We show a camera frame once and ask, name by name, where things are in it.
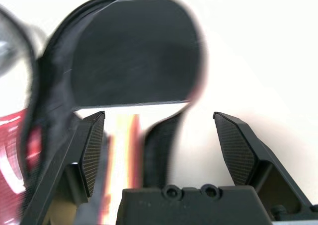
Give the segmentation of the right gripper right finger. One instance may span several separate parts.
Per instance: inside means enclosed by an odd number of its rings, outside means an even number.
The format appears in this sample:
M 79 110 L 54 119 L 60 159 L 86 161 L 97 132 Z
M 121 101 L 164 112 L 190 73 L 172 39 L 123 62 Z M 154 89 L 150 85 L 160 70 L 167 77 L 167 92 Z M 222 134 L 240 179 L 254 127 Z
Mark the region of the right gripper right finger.
M 269 215 L 317 215 L 313 205 L 273 153 L 241 119 L 214 112 L 223 158 L 236 186 L 255 189 Z

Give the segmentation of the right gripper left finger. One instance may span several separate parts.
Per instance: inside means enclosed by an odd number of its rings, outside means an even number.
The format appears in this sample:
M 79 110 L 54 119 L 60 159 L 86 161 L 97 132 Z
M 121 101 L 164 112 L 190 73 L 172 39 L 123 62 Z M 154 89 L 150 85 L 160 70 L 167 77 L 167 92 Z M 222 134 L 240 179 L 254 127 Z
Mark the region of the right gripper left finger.
M 51 154 L 43 163 L 22 225 L 71 225 L 80 205 L 90 201 L 104 136 L 103 111 L 83 119 L 71 113 L 48 138 Z

